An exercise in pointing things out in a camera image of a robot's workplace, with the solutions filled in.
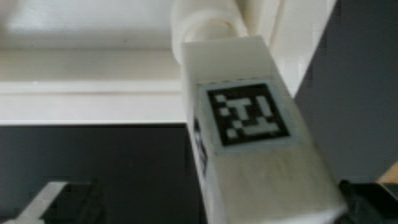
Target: white arm segment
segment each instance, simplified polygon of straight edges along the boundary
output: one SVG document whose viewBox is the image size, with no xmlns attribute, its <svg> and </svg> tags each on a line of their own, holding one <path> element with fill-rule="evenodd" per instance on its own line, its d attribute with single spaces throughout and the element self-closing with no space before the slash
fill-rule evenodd
<svg viewBox="0 0 398 224">
<path fill-rule="evenodd" d="M 265 41 L 230 32 L 223 16 L 183 21 L 208 1 L 183 2 L 173 44 L 208 223 L 329 224 L 347 206 Z"/>
</svg>

